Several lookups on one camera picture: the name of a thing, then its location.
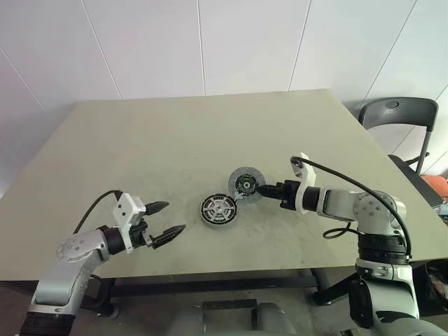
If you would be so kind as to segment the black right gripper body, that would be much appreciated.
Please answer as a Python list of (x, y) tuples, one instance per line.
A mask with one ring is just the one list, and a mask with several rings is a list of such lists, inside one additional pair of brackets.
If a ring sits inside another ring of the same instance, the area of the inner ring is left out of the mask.
[(298, 182), (285, 180), (277, 182), (276, 187), (279, 189), (280, 207), (288, 210), (296, 210), (295, 200), (298, 192)]

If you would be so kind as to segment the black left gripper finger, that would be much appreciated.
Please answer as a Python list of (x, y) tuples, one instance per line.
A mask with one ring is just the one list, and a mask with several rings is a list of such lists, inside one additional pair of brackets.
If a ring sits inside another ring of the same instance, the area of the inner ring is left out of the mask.
[(179, 236), (182, 231), (184, 231), (186, 228), (185, 225), (176, 225), (169, 229), (166, 229), (162, 234), (152, 237), (152, 247), (153, 248), (160, 248), (161, 246), (164, 246), (165, 244), (168, 244), (169, 242), (173, 241), (177, 236)]
[(146, 208), (145, 214), (156, 214), (157, 212), (163, 210), (168, 205), (169, 205), (169, 203), (164, 202), (164, 201), (148, 203), (145, 205), (145, 208)]

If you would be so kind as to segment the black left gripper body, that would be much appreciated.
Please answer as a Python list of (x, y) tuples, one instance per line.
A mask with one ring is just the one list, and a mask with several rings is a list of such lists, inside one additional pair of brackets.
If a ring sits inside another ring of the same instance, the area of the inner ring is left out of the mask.
[(153, 245), (153, 238), (148, 233), (148, 224), (144, 219), (131, 227), (131, 243), (133, 247), (151, 247)]

